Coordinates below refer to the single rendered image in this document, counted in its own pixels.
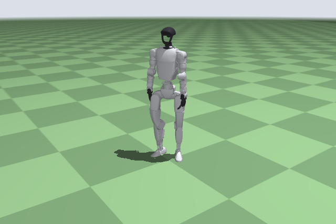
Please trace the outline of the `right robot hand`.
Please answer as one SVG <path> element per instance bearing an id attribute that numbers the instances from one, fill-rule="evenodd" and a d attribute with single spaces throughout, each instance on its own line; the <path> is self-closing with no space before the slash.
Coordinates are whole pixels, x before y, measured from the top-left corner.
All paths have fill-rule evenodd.
<path id="1" fill-rule="evenodd" d="M 148 89 L 148 91 L 147 91 L 147 94 L 149 95 L 149 100 L 151 100 L 152 92 L 153 91 L 151 91 L 151 89 Z"/>

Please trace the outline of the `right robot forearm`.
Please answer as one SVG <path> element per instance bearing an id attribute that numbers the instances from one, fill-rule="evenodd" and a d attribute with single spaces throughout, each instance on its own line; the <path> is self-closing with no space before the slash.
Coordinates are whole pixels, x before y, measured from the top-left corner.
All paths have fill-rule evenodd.
<path id="1" fill-rule="evenodd" d="M 146 89 L 146 91 L 148 91 L 148 89 L 151 89 L 151 91 L 153 90 L 153 79 L 154 79 L 154 76 L 152 76 L 152 75 L 149 75 L 148 73 L 147 73 L 147 89 Z"/>

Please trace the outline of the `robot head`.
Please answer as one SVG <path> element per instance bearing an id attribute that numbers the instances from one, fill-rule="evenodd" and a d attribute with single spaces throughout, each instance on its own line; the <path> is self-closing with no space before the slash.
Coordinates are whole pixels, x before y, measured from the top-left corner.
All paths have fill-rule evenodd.
<path id="1" fill-rule="evenodd" d="M 173 35 L 175 34 L 176 32 L 172 27 L 166 27 L 161 31 L 162 42 L 165 44 L 165 47 L 163 47 L 164 49 L 171 49 L 169 46 L 172 46 L 171 40 L 172 40 Z M 165 42 L 163 39 L 163 36 L 170 37 L 169 42 Z"/>

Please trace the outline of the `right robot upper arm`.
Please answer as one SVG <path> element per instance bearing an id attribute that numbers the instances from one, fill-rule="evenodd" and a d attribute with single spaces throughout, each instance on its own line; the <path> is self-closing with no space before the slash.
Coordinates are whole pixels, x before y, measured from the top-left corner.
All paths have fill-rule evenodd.
<path id="1" fill-rule="evenodd" d="M 150 67 L 149 67 L 147 73 L 149 75 L 152 75 L 152 76 L 154 76 L 156 74 L 156 69 L 155 69 L 155 66 L 156 66 L 156 50 L 157 50 L 157 48 L 150 50 Z"/>

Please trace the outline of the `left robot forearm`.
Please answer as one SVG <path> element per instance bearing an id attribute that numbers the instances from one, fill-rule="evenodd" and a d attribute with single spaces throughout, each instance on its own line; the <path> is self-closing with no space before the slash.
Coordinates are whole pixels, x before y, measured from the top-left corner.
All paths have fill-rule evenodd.
<path id="1" fill-rule="evenodd" d="M 185 73 L 184 74 L 184 80 L 180 80 L 180 93 L 184 95 L 184 98 L 187 97 L 186 84 L 187 84 L 187 80 L 186 80 L 186 73 Z M 181 96 L 181 94 L 180 94 L 180 96 Z"/>

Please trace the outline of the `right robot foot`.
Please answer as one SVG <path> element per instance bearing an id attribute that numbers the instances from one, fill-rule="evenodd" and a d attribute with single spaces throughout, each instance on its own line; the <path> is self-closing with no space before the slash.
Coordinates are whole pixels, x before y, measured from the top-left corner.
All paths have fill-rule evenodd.
<path id="1" fill-rule="evenodd" d="M 163 149 L 162 149 L 161 151 L 156 150 L 156 151 L 151 155 L 151 157 L 157 157 L 157 156 L 160 156 L 160 155 L 162 155 L 162 154 L 164 154 L 164 153 L 166 153 L 166 152 L 167 152 L 166 148 L 163 147 Z"/>

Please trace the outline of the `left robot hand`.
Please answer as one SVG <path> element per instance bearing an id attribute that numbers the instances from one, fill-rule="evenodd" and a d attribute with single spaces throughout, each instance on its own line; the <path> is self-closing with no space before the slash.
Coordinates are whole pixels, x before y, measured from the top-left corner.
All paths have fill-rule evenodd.
<path id="1" fill-rule="evenodd" d="M 181 107 L 185 106 L 186 104 L 186 97 L 184 98 L 184 95 L 181 94 L 181 105 L 177 108 L 177 109 L 180 109 Z"/>

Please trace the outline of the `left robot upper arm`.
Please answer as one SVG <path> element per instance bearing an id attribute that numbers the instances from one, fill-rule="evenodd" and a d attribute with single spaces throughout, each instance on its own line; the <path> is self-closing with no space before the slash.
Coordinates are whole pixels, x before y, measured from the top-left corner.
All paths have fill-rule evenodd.
<path id="1" fill-rule="evenodd" d="M 187 53 L 184 51 L 177 50 L 176 56 L 179 59 L 179 69 L 180 72 L 178 73 L 178 79 L 184 80 L 184 74 L 186 70 L 186 59 L 187 59 Z"/>

